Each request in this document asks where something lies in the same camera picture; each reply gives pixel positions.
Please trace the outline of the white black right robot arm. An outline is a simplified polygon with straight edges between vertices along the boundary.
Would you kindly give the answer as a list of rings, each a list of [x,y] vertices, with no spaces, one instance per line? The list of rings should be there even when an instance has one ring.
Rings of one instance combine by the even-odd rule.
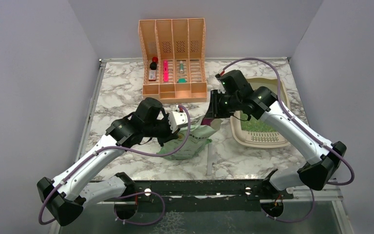
[[[205,118],[229,118],[236,111],[242,111],[273,127],[306,160],[300,168],[276,169],[271,172],[263,181],[262,194],[274,198],[289,187],[303,185],[312,190],[322,190],[339,167],[346,145],[341,141],[331,142],[320,137],[300,122],[272,90],[265,86],[254,90],[241,71],[229,71],[219,76],[219,81],[224,92],[211,90]]]

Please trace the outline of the beige litter box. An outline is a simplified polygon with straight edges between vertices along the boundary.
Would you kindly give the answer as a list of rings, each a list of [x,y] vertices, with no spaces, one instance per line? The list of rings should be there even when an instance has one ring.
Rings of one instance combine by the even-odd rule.
[[[260,86],[265,86],[275,94],[277,93],[276,78],[253,77],[247,78],[247,80],[254,90]],[[289,96],[283,81],[281,81],[280,96],[285,106],[290,108]],[[274,149],[290,145],[290,142],[270,125],[256,120],[254,117],[249,121],[245,121],[246,119],[247,115],[241,111],[236,111],[230,117],[232,134],[239,144],[259,149]]]

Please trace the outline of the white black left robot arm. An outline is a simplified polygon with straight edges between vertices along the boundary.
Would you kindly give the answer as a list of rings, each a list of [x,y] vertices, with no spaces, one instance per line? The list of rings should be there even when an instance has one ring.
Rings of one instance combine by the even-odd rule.
[[[105,134],[81,159],[61,174],[50,179],[43,177],[37,183],[42,206],[38,222],[48,225],[56,221],[66,226],[75,221],[85,208],[108,200],[128,200],[138,196],[133,180],[120,173],[105,181],[93,183],[92,179],[110,162],[126,152],[144,156],[165,157],[181,150],[181,145],[169,153],[153,154],[133,149],[143,138],[156,138],[158,143],[176,139],[181,128],[191,130],[191,117],[187,108],[178,105],[177,111],[166,112],[162,103],[154,98],[142,100],[130,114],[114,120]]]

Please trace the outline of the purple litter scoop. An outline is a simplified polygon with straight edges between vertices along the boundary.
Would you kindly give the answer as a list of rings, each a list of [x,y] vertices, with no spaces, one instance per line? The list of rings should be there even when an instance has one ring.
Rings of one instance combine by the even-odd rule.
[[[201,122],[201,125],[211,126],[212,121],[212,118],[204,118]]]

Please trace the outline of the green litter bag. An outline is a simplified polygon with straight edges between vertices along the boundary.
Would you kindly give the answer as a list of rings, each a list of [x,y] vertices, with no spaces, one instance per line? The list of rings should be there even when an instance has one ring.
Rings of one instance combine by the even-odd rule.
[[[201,125],[204,116],[192,120],[191,129],[187,142],[177,152],[165,156],[168,160],[186,160],[196,157],[207,144],[212,142],[210,138],[221,128],[221,119],[213,119],[211,126]],[[178,132],[178,138],[164,144],[158,154],[167,154],[178,148],[187,133],[187,127]]]

